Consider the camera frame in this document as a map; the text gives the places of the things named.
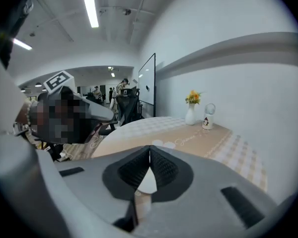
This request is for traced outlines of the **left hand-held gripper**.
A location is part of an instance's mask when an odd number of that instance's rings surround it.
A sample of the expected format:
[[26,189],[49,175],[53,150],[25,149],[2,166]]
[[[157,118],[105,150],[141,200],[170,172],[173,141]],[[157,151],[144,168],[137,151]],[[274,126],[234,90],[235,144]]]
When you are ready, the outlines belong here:
[[31,106],[31,130],[53,143],[85,143],[91,118],[111,122],[115,114],[100,104],[87,102],[76,93],[75,80],[60,71],[44,82],[47,94]]

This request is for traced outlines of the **black-framed whiteboard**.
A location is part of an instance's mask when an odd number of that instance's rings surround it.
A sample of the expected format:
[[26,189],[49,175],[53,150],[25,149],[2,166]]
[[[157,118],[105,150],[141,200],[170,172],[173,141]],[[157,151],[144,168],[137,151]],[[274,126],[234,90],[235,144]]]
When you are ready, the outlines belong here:
[[155,86],[156,53],[154,53],[139,70],[139,101],[143,104],[143,116],[156,116],[156,86]]

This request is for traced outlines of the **white round plate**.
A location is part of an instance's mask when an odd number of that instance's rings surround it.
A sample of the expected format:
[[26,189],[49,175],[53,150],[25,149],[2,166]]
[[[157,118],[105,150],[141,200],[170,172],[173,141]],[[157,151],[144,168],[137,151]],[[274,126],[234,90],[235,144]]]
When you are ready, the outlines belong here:
[[156,180],[151,168],[149,168],[145,174],[144,179],[138,187],[138,191],[145,194],[153,194],[157,192]]

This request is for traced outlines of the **beige checked tablecloth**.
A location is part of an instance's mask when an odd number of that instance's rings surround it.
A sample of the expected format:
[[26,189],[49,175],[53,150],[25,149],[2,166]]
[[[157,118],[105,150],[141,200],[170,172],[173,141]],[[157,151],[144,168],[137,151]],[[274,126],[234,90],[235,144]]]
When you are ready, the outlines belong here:
[[153,145],[183,159],[193,170],[191,187],[178,199],[152,204],[150,218],[187,223],[266,216],[276,204],[267,194],[267,175],[256,151],[240,135],[220,125],[207,130],[199,121],[142,119],[106,136],[93,158]]

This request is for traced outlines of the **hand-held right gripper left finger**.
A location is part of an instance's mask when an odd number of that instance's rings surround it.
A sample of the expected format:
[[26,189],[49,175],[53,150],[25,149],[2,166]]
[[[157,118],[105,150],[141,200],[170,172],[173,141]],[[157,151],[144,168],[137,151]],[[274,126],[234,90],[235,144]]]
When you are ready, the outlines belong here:
[[46,158],[46,186],[67,230],[57,238],[150,238],[135,201],[148,167],[148,146],[58,164]]

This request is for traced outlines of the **white vase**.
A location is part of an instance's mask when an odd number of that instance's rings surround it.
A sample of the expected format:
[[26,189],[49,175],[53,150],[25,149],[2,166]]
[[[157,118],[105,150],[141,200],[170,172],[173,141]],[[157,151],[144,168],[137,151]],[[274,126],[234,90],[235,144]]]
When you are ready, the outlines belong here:
[[188,110],[185,116],[185,123],[187,125],[194,125],[196,122],[195,118],[195,104],[189,103]]

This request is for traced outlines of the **ceiling light panel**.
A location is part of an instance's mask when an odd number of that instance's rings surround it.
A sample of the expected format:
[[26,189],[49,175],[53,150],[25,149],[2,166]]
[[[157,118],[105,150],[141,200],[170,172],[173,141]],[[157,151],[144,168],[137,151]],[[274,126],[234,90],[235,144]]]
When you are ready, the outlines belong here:
[[95,0],[84,0],[87,16],[92,28],[98,28],[98,19],[95,6]]
[[13,43],[15,44],[15,45],[17,45],[17,46],[19,46],[19,47],[22,47],[22,48],[24,48],[24,49],[26,49],[26,50],[32,50],[32,47],[30,46],[30,45],[28,45],[28,44],[26,44],[26,43],[24,43],[24,42],[22,42],[22,41],[20,41],[20,40],[18,40],[17,38],[13,38]]

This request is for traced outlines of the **black mesh office chair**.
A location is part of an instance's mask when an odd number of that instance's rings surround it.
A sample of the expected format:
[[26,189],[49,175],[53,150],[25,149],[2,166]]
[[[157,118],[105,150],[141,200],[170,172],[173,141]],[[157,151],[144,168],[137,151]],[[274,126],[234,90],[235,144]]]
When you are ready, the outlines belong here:
[[139,89],[133,87],[131,89],[123,89],[123,94],[116,96],[119,126],[124,126],[142,118],[139,94]]

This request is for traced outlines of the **white cartoon-print jar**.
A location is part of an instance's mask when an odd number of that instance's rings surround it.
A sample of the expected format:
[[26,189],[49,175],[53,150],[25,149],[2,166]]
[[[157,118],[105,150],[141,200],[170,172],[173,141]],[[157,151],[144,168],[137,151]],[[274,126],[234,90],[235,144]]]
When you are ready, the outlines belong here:
[[205,106],[204,118],[202,123],[203,129],[211,130],[213,128],[215,111],[216,107],[213,103],[209,103]]

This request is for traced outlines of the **checkered beige tablecloth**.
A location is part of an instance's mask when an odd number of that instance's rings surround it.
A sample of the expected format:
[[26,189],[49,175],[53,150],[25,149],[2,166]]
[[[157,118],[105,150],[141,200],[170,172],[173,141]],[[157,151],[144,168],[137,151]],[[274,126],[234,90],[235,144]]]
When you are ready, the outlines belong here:
[[173,117],[141,119],[116,128],[108,136],[96,134],[90,147],[95,158],[143,145],[218,161],[267,191],[266,171],[256,151],[240,135],[216,124],[206,130],[200,121],[187,125],[184,119]]

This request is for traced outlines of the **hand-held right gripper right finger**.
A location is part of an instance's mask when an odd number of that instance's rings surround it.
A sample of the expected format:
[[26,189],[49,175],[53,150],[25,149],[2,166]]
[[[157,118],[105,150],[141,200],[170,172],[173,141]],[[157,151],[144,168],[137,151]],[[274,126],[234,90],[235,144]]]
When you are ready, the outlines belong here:
[[139,224],[141,238],[249,238],[250,231],[275,208],[263,190],[226,165],[207,158],[164,147],[151,148],[153,157],[163,157],[180,168],[173,182],[160,188],[173,200],[154,200]]

